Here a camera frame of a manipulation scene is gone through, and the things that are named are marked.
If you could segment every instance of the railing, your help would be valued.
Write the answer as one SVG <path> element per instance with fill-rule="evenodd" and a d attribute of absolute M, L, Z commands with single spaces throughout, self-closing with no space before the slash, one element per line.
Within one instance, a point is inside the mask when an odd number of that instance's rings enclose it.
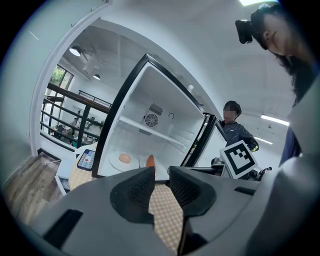
<path fill-rule="evenodd" d="M 81 147 L 83 145 L 88 145 L 88 143 L 83 142 L 84 134 L 87 135 L 87 136 L 90 136 L 92 138 L 96 138 L 97 140 L 100 138 L 99 135 L 93 134 L 93 133 L 85 130 L 87 122 L 89 122 L 92 125 L 99 126 L 100 128 L 104 124 L 103 122 L 100 123 L 100 122 L 97 122 L 95 120 L 92 120 L 92 119 L 88 118 L 89 111 L 90 111 L 91 108 L 93 108 L 95 110 L 98 110 L 98 111 L 101 111 L 101 112 L 103 112 L 105 114 L 108 114 L 109 110 L 110 110 L 109 107 L 101 105 L 100 103 L 95 102 L 93 100 L 90 100 L 87 97 L 84 97 L 84 96 L 78 95 L 78 94 L 76 94 L 74 92 L 65 90 L 65 89 L 60 88 L 59 86 L 56 86 L 56 85 L 51 84 L 51 83 L 48 84 L 47 88 L 52 90 L 52 91 L 54 91 L 54 92 L 57 92 L 58 94 L 62 95 L 63 97 L 45 96 L 45 98 L 43 99 L 43 108 L 41 110 L 41 121 L 40 121 L 41 129 L 43 129 L 43 127 L 45 127 L 45 128 L 48 129 L 48 134 L 49 135 L 51 134 L 51 132 L 53 132 L 53 136 L 54 137 L 66 138 L 70 142 L 76 143 L 76 147 L 77 148 L 79 148 L 79 147 Z M 67 109 L 67 108 L 65 108 L 63 106 L 60 106 L 60 105 L 55 103 L 55 102 L 63 102 L 64 97 L 67 97 L 67 98 L 72 99 L 72 100 L 74 100 L 76 102 L 84 104 L 85 108 L 84 108 L 83 114 L 81 115 L 79 113 L 73 112 L 70 109 Z M 51 105 L 51 112 L 50 113 L 45 112 L 45 105 L 46 104 L 50 104 Z M 60 109 L 62 111 L 65 111 L 65 112 L 75 116 L 75 118 L 81 119 L 80 126 L 76 127 L 76 126 L 72 125 L 71 123 L 68 123 L 68 122 L 66 122 L 66 121 L 54 116 L 53 115 L 53 108 L 58 108 L 58 109 Z M 44 116 L 48 116 L 49 117 L 48 124 L 46 124 L 44 122 Z M 58 122 L 57 128 L 51 127 L 52 120 L 55 120 L 55 121 Z M 72 129 L 72 136 L 69 136 L 68 134 L 65 134 L 65 133 L 61 132 L 60 130 L 58 130 L 59 124 L 64 125 L 65 127 L 71 128 Z M 78 131 L 77 138 L 73 137 L 73 134 L 74 134 L 75 131 Z M 41 135 L 46 137 L 50 141 L 58 144 L 59 146 L 65 148 L 65 149 L 73 151 L 72 149 L 67 147 L 65 144 L 57 142 L 56 139 L 50 138 L 50 136 L 47 137 L 46 135 L 43 135 L 43 134 L 41 134 Z"/>
<path fill-rule="evenodd" d="M 105 100 L 103 100 L 103 99 L 100 99 L 100 98 L 98 98 L 98 97 L 95 97 L 95 96 L 93 96 L 93 95 L 91 95 L 91 94 L 89 94 L 89 93 L 86 93 L 86 92 L 83 91 L 83 90 L 79 90 L 79 95 L 80 95 L 80 96 L 83 96 L 83 97 L 85 97 L 85 98 L 88 98 L 89 100 L 92 100 L 93 102 L 97 102 L 97 103 L 99 103 L 99 104 L 101 104 L 101 105 L 104 105 L 104 106 L 106 106 L 107 108 L 111 108 L 111 106 L 112 106 L 111 103 L 109 103 L 109 102 L 107 102 L 107 101 L 105 101 Z"/>

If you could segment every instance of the wall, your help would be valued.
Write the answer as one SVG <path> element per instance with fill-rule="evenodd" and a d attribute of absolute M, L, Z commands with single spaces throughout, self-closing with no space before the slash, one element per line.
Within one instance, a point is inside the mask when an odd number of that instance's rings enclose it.
<path fill-rule="evenodd" d="M 172 6 L 130 5 L 108 12 L 94 26 L 121 34 L 161 57 L 194 86 L 210 112 L 221 117 L 230 81 L 219 54 L 207 33 L 179 16 Z"/>
<path fill-rule="evenodd" d="M 275 151 L 272 145 L 264 144 L 259 141 L 258 143 L 259 150 L 252 153 L 258 163 L 258 166 L 261 169 L 272 167 L 272 169 L 276 170 L 280 163 L 281 153 Z"/>
<path fill-rule="evenodd" d="M 114 102 L 114 99 L 116 98 L 119 91 L 109 85 L 99 82 L 96 79 L 88 81 L 82 79 L 78 75 L 74 75 L 69 86 L 69 91 L 75 94 L 79 94 L 79 90 L 91 94 L 95 97 L 98 97 L 99 99 L 109 102 L 111 104 Z M 78 112 L 78 110 L 81 110 L 81 114 L 83 114 L 83 111 L 85 110 L 84 104 L 76 102 L 67 97 L 65 98 L 62 106 L 76 113 Z M 88 117 L 95 117 L 95 121 L 100 123 L 101 121 L 104 121 L 106 119 L 107 114 L 91 108 Z M 60 118 L 65 122 L 71 123 L 75 116 L 67 112 L 61 111 Z"/>
<path fill-rule="evenodd" d="M 60 144 L 65 144 L 65 146 L 69 146 L 70 148 L 72 148 L 70 145 L 56 139 L 53 138 L 53 140 L 57 140 Z M 57 144 L 54 144 L 53 142 L 51 142 L 50 140 L 46 139 L 43 136 L 40 136 L 40 143 L 41 143 L 41 148 L 44 149 L 45 151 L 47 151 L 48 153 L 56 156 L 57 158 L 60 159 L 64 159 L 64 158 L 72 158 L 75 157 L 75 153 L 65 149 Z"/>
<path fill-rule="evenodd" d="M 48 56 L 71 24 L 102 4 L 101 0 L 46 1 L 11 44 L 0 69 L 0 186 L 32 155 L 31 105 L 39 74 Z"/>

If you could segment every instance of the woman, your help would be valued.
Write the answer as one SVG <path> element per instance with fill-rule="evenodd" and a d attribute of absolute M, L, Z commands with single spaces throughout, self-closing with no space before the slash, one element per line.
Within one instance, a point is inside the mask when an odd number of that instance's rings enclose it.
<path fill-rule="evenodd" d="M 319 68 L 290 15 L 279 4 L 262 4 L 251 14 L 252 36 L 264 50 L 273 53 L 292 77 L 298 103 L 315 80 Z M 299 143 L 289 127 L 280 165 L 301 153 Z"/>

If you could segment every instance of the black refrigerator trim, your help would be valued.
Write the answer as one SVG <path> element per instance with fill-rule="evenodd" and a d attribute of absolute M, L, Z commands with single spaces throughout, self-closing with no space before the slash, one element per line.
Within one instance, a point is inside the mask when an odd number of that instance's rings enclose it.
<path fill-rule="evenodd" d="M 120 88 L 118 94 L 116 95 L 112 106 L 109 110 L 108 115 L 105 118 L 101 133 L 100 133 L 100 138 L 98 140 L 98 144 L 96 145 L 96 150 L 95 150 L 95 155 L 94 155 L 94 160 L 93 160 L 93 165 L 92 165 L 92 172 L 91 176 L 94 178 L 102 178 L 103 176 L 98 175 L 98 170 L 99 170 L 99 164 L 101 160 L 101 155 L 105 147 L 106 139 L 108 137 L 110 128 L 112 123 L 114 122 L 114 119 L 116 117 L 117 112 L 119 111 L 120 105 L 122 101 L 124 100 L 126 94 L 128 93 L 133 81 L 136 79 L 140 71 L 144 68 L 144 66 L 148 62 L 148 56 L 145 54 L 138 64 L 133 68 L 133 70 L 130 72 L 126 80 L 124 81 L 122 87 Z"/>
<path fill-rule="evenodd" d="M 207 122 L 206 128 L 204 129 L 203 134 L 202 134 L 201 138 L 199 139 L 198 144 L 196 145 L 188 162 L 186 162 L 186 164 L 185 164 L 186 167 L 193 167 L 195 165 L 195 163 L 197 162 L 198 158 L 200 157 L 202 151 L 204 150 L 204 148 L 210 138 L 212 131 L 214 130 L 215 121 L 216 121 L 216 117 L 214 115 L 211 115 L 209 117 L 208 122 Z"/>
<path fill-rule="evenodd" d="M 190 155 L 191 150 L 194 148 L 194 146 L 195 146 L 195 144 L 196 144 L 196 142 L 197 142 L 197 140 L 198 140 L 198 138 L 199 138 L 199 136 L 200 136 L 200 133 L 201 133 L 201 131 L 203 130 L 203 128 L 204 128 L 204 126 L 205 126 L 205 123 L 206 123 L 207 121 L 208 121 L 208 115 L 205 115 L 205 116 L 204 116 L 204 121 L 203 121 L 203 123 L 202 123 L 202 125 L 201 125 L 201 128 L 200 128 L 197 136 L 195 137 L 194 142 L 192 143 L 192 145 L 191 145 L 188 153 L 186 154 L 185 158 L 183 159 L 183 161 L 182 161 L 182 163 L 181 163 L 181 165 L 180 165 L 181 167 L 187 167 L 187 163 L 188 163 L 188 162 L 186 162 L 186 160 L 188 159 L 188 156 Z"/>
<path fill-rule="evenodd" d="M 156 61 L 153 57 L 151 57 L 149 54 L 145 54 L 138 64 L 133 68 L 133 70 L 130 72 L 126 80 L 124 81 L 122 87 L 120 88 L 118 94 L 116 95 L 112 106 L 109 110 L 108 115 L 106 116 L 106 119 L 104 121 L 104 125 L 102 127 L 100 138 L 98 140 L 98 144 L 96 146 L 95 150 L 95 156 L 93 160 L 92 165 L 92 172 L 91 176 L 94 178 L 102 178 L 103 176 L 98 175 L 99 170 L 99 164 L 102 156 L 102 152 L 105 147 L 105 143 L 111 128 L 112 123 L 114 122 L 114 119 L 116 117 L 117 112 L 119 111 L 120 105 L 122 101 L 124 100 L 126 94 L 128 93 L 132 83 L 137 78 L 141 70 L 144 68 L 144 66 L 147 63 L 151 63 L 153 66 L 155 66 L 158 70 L 160 70 L 163 74 L 165 74 L 172 82 L 175 83 L 176 86 L 196 105 L 196 107 L 203 113 L 204 110 L 199 104 L 199 102 L 195 99 L 195 97 L 192 96 L 192 94 L 182 85 L 182 83 L 175 78 L 165 67 L 163 67 L 158 61 Z"/>
<path fill-rule="evenodd" d="M 221 135 L 223 136 L 223 138 L 227 142 L 228 141 L 227 135 L 225 134 L 225 131 L 222 128 L 221 123 L 218 119 L 216 120 L 215 126 L 217 127 L 217 129 L 219 130 L 219 132 L 221 133 Z"/>
<path fill-rule="evenodd" d="M 195 164 L 198 161 L 199 157 L 201 156 L 203 150 L 205 149 L 205 147 L 209 141 L 209 138 L 210 138 L 212 132 L 214 131 L 215 127 L 217 127 L 218 131 L 222 134 L 225 141 L 228 140 L 227 136 L 226 136 L 221 124 L 220 124 L 220 121 L 216 118 L 215 115 L 211 115 L 208 120 L 208 123 L 206 125 L 206 128 L 203 131 L 201 138 L 199 139 L 199 142 L 198 142 L 196 148 L 194 149 L 188 162 L 185 164 L 186 167 L 194 167 L 195 166 Z"/>

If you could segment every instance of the refrigerator vent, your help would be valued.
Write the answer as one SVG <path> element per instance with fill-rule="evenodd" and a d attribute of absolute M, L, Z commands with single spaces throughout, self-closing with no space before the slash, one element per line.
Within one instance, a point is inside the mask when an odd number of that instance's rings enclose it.
<path fill-rule="evenodd" d="M 145 117 L 145 124 L 149 127 L 154 127 L 158 124 L 158 117 L 155 114 L 148 114 Z"/>
<path fill-rule="evenodd" d="M 151 132 L 148 132 L 148 131 L 142 130 L 142 129 L 139 129 L 139 133 L 142 133 L 142 134 L 145 134 L 145 135 L 148 135 L 148 136 L 151 135 Z"/>
<path fill-rule="evenodd" d="M 158 105 L 152 103 L 152 105 L 150 106 L 149 110 L 151 110 L 152 112 L 158 114 L 159 116 L 161 116 L 163 109 L 161 107 L 159 107 Z"/>

